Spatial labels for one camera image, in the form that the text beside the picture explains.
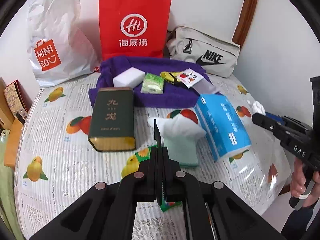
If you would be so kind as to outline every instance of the green cloth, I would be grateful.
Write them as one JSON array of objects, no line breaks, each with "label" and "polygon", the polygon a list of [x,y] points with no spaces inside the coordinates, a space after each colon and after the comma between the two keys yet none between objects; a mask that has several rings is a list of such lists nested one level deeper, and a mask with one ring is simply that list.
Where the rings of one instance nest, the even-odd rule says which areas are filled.
[{"label": "green cloth", "polygon": [[169,159],[177,161],[180,167],[196,167],[199,165],[196,143],[183,136],[164,138],[164,146],[168,148]]},{"label": "green cloth", "polygon": [[4,166],[4,152],[9,137],[9,130],[2,131],[0,135],[0,216],[7,228],[17,240],[24,240],[18,223],[13,191],[13,170]]}]

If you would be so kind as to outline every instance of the nike logo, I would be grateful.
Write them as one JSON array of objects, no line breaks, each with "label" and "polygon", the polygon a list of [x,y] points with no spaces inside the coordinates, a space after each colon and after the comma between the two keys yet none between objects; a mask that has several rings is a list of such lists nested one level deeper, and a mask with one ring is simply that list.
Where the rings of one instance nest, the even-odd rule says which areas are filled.
[{"label": "nike logo", "polygon": [[[211,62],[204,62],[202,59],[209,60]],[[203,54],[203,56],[199,57],[196,61],[197,64],[200,66],[207,66],[207,65],[217,65],[217,64],[225,64],[220,63],[219,61],[223,58],[222,55],[215,53],[213,51],[207,50],[206,53]]]}]

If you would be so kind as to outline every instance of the white cloth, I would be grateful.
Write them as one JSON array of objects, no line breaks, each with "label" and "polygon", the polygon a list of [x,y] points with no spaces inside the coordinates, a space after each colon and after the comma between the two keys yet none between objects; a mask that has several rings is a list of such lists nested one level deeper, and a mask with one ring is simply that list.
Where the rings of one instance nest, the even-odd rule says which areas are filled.
[{"label": "white cloth", "polygon": [[254,101],[252,104],[252,111],[253,113],[259,113],[259,114],[263,114],[266,115],[266,111],[264,110],[264,107],[262,104],[260,104],[258,101]]},{"label": "white cloth", "polygon": [[174,118],[148,118],[148,124],[154,128],[154,119],[163,138],[187,137],[195,141],[203,138],[206,131],[189,118],[177,114]]}]

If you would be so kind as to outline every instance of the red paper bag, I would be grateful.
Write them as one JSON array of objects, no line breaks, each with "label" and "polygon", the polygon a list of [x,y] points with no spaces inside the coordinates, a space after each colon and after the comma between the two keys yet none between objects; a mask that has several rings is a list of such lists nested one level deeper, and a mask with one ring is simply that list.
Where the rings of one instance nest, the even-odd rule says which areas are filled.
[{"label": "red paper bag", "polygon": [[162,57],[171,0],[99,0],[102,58]]}]

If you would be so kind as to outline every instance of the finger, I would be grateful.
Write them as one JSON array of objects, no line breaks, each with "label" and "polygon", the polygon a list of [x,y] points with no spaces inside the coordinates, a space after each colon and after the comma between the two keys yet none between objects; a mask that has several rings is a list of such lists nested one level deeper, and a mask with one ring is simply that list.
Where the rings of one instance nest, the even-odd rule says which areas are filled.
[{"label": "finger", "polygon": [[313,180],[315,181],[315,183],[320,184],[320,174],[319,174],[319,171],[315,171],[315,172],[313,173]]},{"label": "finger", "polygon": [[290,190],[291,189],[294,189],[295,191],[299,192],[300,194],[303,194],[306,191],[306,187],[299,185],[295,180],[292,180],[290,183]]},{"label": "finger", "polygon": [[301,169],[303,168],[303,162],[302,160],[300,160],[299,158],[295,157],[294,159],[294,165],[297,167],[301,167]]},{"label": "finger", "polygon": [[306,183],[306,177],[302,171],[294,171],[291,175],[291,179],[297,182],[300,186],[303,186]]},{"label": "finger", "polygon": [[313,195],[316,198],[320,197],[320,184],[315,184],[313,186],[310,195]]},{"label": "finger", "polygon": [[295,198],[299,198],[301,195],[299,192],[295,191],[294,189],[290,190],[290,192],[291,192],[291,196]]}]

